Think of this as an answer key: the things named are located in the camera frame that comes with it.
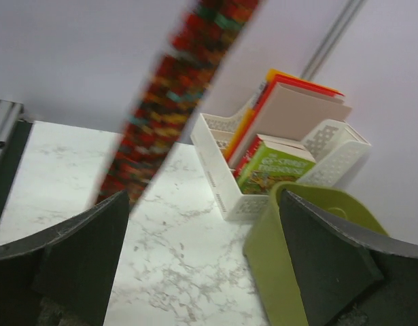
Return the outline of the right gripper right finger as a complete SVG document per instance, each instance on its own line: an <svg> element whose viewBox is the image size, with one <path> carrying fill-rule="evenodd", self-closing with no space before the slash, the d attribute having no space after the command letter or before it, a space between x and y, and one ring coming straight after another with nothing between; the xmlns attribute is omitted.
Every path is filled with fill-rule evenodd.
<svg viewBox="0 0 418 326"><path fill-rule="evenodd" d="M310 325L418 325L418 245L284 190L280 220Z"/></svg>

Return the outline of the red patterned tie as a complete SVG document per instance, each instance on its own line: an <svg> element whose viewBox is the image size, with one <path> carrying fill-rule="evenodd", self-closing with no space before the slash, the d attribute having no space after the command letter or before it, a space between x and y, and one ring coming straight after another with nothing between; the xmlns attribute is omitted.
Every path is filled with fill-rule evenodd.
<svg viewBox="0 0 418 326"><path fill-rule="evenodd" d="M126 191L133 208L198 107L260 1L193 1L131 111L96 203Z"/></svg>

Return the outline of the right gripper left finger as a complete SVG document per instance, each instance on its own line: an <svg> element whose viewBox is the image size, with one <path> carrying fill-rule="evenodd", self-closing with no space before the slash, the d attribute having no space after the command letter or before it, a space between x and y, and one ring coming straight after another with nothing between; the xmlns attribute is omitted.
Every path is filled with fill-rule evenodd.
<svg viewBox="0 0 418 326"><path fill-rule="evenodd" d="M0 325L102 325L128 218L121 191L0 245Z"/></svg>

